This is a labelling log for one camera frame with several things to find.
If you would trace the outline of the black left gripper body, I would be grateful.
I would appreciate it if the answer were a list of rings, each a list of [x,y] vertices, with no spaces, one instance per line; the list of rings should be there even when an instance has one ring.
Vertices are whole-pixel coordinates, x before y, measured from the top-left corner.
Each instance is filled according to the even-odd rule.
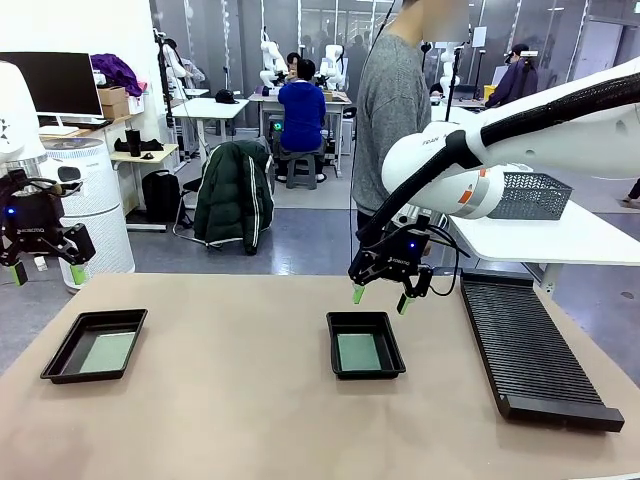
[[[3,234],[15,242],[20,238],[27,244],[37,239],[51,244],[62,240],[60,218],[64,215],[61,199],[45,192],[11,195],[2,209]]]

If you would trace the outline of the green circuit board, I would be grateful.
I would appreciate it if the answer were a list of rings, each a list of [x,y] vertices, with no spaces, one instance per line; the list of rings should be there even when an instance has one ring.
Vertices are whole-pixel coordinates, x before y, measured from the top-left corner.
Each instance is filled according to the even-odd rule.
[[[339,334],[337,344],[343,371],[378,371],[381,369],[373,334]]]
[[[134,337],[134,332],[99,334],[91,345],[79,372],[121,370],[129,355]]]

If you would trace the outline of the black rectangular ESD tray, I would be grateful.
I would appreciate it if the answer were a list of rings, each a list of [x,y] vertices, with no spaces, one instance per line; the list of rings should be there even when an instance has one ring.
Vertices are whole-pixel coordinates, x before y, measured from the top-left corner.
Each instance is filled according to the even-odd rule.
[[[147,313],[146,309],[128,309],[79,314],[53,357],[41,372],[40,378],[49,380],[53,384],[108,381],[122,378],[142,331]],[[95,338],[99,334],[118,332],[135,333],[124,367],[115,371],[80,373],[80,367]]]
[[[339,380],[387,380],[406,372],[391,322],[385,312],[329,312],[326,315],[330,336],[331,367]],[[337,336],[370,333],[375,337],[381,369],[378,371],[343,371],[340,365]]]

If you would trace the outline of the black slotted board rack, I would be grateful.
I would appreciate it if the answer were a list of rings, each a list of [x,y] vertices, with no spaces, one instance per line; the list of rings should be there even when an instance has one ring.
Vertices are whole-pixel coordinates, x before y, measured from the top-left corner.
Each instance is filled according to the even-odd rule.
[[[461,293],[501,416],[508,421],[618,433],[605,405],[526,275],[470,270]]]

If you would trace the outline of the white cylindrical air purifier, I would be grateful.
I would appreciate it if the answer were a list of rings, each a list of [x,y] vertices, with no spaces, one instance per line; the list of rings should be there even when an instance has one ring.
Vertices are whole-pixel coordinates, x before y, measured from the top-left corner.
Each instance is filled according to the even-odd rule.
[[[107,148],[101,143],[70,150],[44,148],[47,160],[39,165],[44,177],[60,182],[57,168],[62,165],[82,172],[79,191],[62,200],[61,223],[65,227],[82,223],[88,230],[96,253],[85,265],[86,281],[101,273],[134,272],[118,180]]]

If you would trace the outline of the black backpack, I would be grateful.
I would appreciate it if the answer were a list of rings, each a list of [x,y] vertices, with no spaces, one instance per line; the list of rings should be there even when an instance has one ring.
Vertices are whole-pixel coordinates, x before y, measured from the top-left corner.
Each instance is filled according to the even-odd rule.
[[[178,178],[169,170],[156,170],[142,178],[146,217],[151,222],[174,222],[181,195]]]

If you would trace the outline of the grey plastic stool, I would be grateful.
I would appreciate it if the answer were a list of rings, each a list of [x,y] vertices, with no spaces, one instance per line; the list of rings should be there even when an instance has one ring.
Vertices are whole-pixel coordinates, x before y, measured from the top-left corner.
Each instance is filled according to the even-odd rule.
[[[309,190],[315,190],[317,188],[318,181],[313,152],[285,152],[283,158],[287,161],[287,189],[306,187]]]

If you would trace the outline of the black metal chair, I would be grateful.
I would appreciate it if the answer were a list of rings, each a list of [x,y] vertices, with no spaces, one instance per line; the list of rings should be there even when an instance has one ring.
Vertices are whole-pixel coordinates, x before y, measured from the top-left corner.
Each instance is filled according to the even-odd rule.
[[[198,243],[204,245],[206,248],[209,247],[209,243],[206,241],[206,215],[207,215],[207,204],[200,199],[200,189],[202,185],[202,179],[198,178],[195,180],[188,181],[183,184],[180,195],[179,195],[179,203],[178,208],[174,220],[174,225],[172,227],[172,233],[181,238],[183,240],[188,240],[193,243]],[[194,210],[194,218],[191,219],[188,216],[187,211],[189,208],[186,206],[184,197],[189,193],[196,194],[196,204],[193,208]],[[193,231],[193,235],[191,237],[182,234],[179,232],[179,229]]]

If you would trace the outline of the small wooden side table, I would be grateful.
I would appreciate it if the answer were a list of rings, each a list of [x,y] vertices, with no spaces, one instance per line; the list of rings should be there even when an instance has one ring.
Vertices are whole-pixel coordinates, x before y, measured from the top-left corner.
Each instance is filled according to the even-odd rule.
[[[136,188],[136,194],[138,197],[138,209],[145,211],[146,206],[144,202],[144,195],[142,190],[142,172],[141,165],[160,165],[167,157],[170,157],[178,148],[177,144],[164,144],[161,151],[143,151],[141,157],[132,157],[124,152],[113,152],[110,154],[113,169],[115,172],[119,170],[122,164],[131,164],[131,169],[134,176],[134,185]],[[127,230],[129,232],[151,232],[151,233],[165,233],[167,227],[164,224],[156,223],[126,223]]]

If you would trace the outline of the white rounded table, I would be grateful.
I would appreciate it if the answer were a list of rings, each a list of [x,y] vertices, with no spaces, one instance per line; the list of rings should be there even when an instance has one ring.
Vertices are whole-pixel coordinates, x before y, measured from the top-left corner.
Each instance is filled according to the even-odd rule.
[[[566,265],[640,267],[640,242],[570,201],[558,220],[448,218],[481,260],[519,263],[551,295]]]

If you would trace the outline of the black computer monitor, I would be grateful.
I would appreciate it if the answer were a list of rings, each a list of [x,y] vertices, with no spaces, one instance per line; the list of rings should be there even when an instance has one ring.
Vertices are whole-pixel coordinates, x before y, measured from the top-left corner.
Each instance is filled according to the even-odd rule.
[[[0,60],[19,68],[36,113],[55,124],[40,135],[63,136],[105,123],[90,55],[71,52],[0,52]]]

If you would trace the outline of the person in grey sweater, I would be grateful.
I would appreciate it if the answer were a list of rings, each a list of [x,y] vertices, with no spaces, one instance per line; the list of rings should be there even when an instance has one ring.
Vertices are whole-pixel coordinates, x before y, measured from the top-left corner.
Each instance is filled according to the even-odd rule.
[[[421,41],[436,40],[460,9],[455,0],[403,0],[363,67],[357,97],[357,142],[351,194],[363,228],[388,198],[381,171],[389,149],[431,122],[421,68]]]

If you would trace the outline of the white office desk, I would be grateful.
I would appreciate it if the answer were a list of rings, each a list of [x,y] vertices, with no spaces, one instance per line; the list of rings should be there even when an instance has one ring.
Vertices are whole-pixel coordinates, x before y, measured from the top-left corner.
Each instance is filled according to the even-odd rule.
[[[218,123],[221,134],[221,141],[227,141],[226,126],[231,120],[241,113],[249,101],[240,99],[233,104],[218,103],[213,98],[193,98],[181,105],[172,108],[173,117],[176,119],[195,120],[196,121],[196,137],[199,147],[199,155],[201,164],[204,165],[208,158],[207,146],[205,139],[206,120],[215,120]]]

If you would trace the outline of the person in grey hoodie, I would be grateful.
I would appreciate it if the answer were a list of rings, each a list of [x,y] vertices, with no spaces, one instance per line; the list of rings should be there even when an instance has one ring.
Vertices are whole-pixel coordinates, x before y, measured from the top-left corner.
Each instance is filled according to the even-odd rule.
[[[174,75],[182,82],[186,89],[196,89],[206,80],[204,73],[189,59],[180,56],[177,43],[166,38],[164,45],[173,51],[172,57],[166,61],[167,66],[172,65]]]

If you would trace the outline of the person in dark jacket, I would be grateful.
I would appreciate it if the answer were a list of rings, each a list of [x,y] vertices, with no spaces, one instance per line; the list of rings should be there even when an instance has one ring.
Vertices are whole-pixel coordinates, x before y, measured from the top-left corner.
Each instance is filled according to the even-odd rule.
[[[494,92],[485,102],[486,108],[504,106],[537,92],[537,52],[526,44],[516,44],[507,56],[507,70]]]

